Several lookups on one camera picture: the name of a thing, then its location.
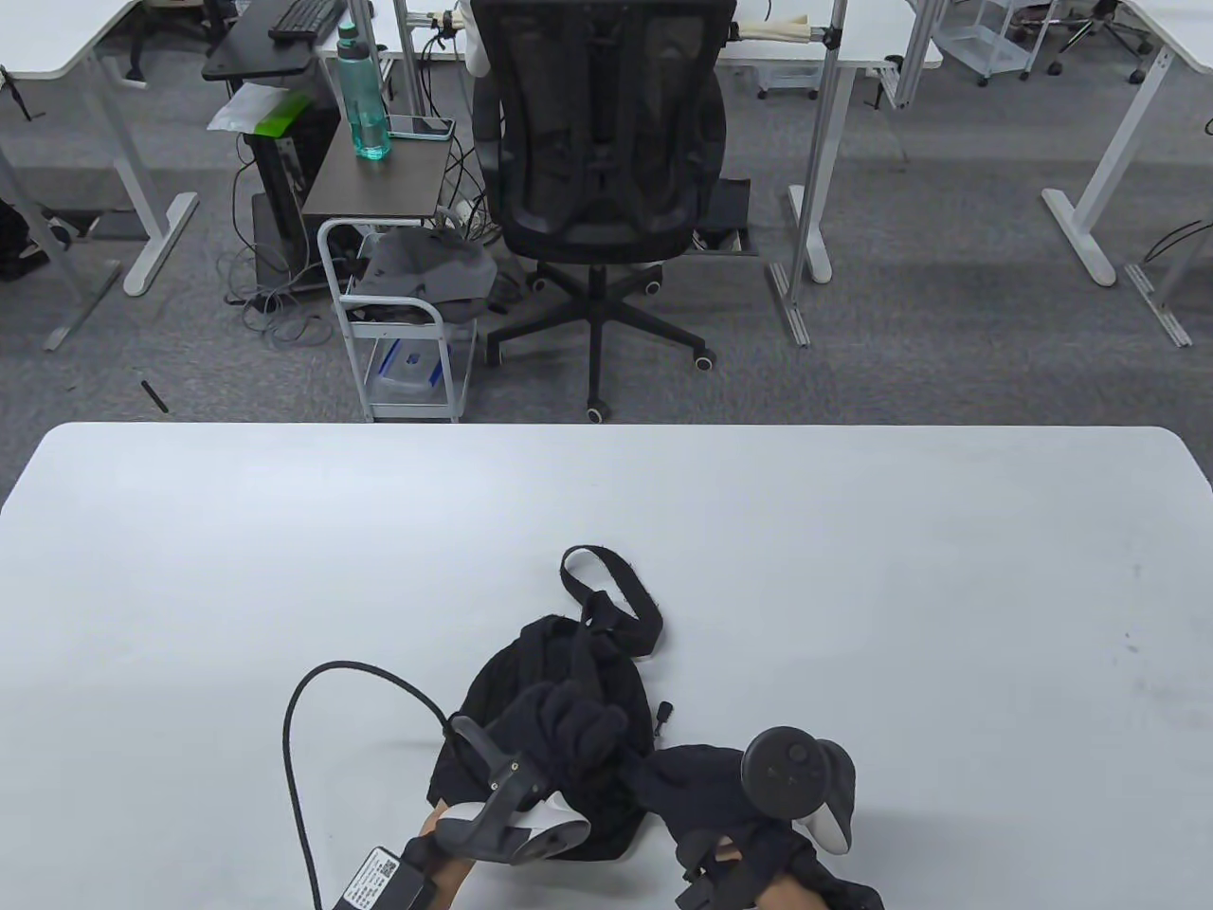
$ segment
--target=gray cloth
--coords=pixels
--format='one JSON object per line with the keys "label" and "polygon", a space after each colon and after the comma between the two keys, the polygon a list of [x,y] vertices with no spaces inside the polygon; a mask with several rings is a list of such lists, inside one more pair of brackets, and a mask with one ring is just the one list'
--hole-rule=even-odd
{"label": "gray cloth", "polygon": [[497,263],[485,249],[457,232],[399,227],[380,238],[355,292],[418,297],[446,322],[466,323],[484,312],[496,277]]}

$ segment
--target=smartphone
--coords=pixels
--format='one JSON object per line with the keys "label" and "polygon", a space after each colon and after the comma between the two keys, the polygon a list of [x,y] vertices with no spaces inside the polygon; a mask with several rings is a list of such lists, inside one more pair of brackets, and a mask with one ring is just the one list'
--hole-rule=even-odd
{"label": "smartphone", "polygon": [[414,116],[392,114],[387,119],[387,132],[393,140],[433,140],[445,142],[455,132],[455,121],[445,116]]}

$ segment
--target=chair base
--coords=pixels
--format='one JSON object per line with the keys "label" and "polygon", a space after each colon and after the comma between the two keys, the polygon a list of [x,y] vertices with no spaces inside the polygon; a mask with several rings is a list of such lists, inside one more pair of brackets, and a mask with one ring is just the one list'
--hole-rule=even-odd
{"label": "chair base", "polygon": [[610,417],[610,408],[599,397],[603,325],[606,323],[631,325],[649,335],[689,347],[695,357],[695,366],[700,370],[711,370],[716,365],[716,354],[699,335],[693,335],[625,302],[623,297],[637,291],[656,294],[661,290],[661,266],[650,266],[619,281],[606,284],[606,267],[591,266],[590,280],[583,284],[546,262],[539,262],[535,272],[526,277],[528,285],[533,290],[542,290],[543,285],[551,281],[568,292],[569,300],[537,319],[489,332],[484,345],[485,363],[489,366],[501,365],[503,341],[534,335],[565,323],[590,323],[590,393],[586,397],[586,416],[592,423],[603,423]]}

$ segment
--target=glove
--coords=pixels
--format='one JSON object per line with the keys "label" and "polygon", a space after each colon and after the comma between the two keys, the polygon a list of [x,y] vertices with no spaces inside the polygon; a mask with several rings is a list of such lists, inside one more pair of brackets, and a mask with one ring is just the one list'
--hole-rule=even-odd
{"label": "glove", "polygon": [[[581,694],[576,682],[539,683],[509,703],[485,733],[506,755],[525,753],[547,778],[549,789],[575,789],[603,764],[627,730],[627,715]],[[448,806],[489,798],[490,769],[466,743],[456,744],[463,758],[434,772],[434,786]]]}
{"label": "glove", "polygon": [[[816,892],[830,910],[884,910],[879,893],[836,878],[791,821],[763,815],[741,786],[741,752],[716,746],[677,746],[648,758],[630,756],[621,774],[637,801],[659,815],[677,842],[695,831],[712,831],[736,844],[759,888],[790,872]],[[705,870],[718,882],[728,866]]]}
{"label": "glove", "polygon": [[[774,881],[798,851],[813,849],[791,821],[764,815],[750,802],[736,749],[664,749],[648,758],[628,758],[621,773],[637,802],[665,821],[676,842],[695,831],[728,837],[759,881]],[[712,877],[713,869],[707,871]]]}

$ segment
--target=black bag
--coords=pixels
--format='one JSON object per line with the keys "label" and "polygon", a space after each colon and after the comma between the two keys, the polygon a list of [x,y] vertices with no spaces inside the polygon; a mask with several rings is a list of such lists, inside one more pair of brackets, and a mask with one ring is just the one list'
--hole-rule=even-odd
{"label": "black bag", "polygon": [[[636,616],[619,609],[605,591],[591,591],[568,570],[569,557],[585,550],[602,561]],[[575,546],[560,558],[560,581],[581,604],[581,621],[566,616],[545,616],[523,627],[518,639],[497,652],[472,681],[460,713],[482,727],[501,716],[519,692],[539,682],[576,679],[591,698],[619,705],[627,712],[626,746],[637,755],[653,752],[653,713],[634,658],[653,653],[661,635],[662,620],[656,603],[619,554],[599,546]],[[443,745],[427,798],[431,806],[442,798],[438,780],[463,762],[454,749],[469,750],[466,743]],[[590,837],[554,859],[602,860],[621,857],[644,818],[632,792],[620,783],[614,764],[600,767],[583,787],[564,791],[569,806],[590,820]]]}

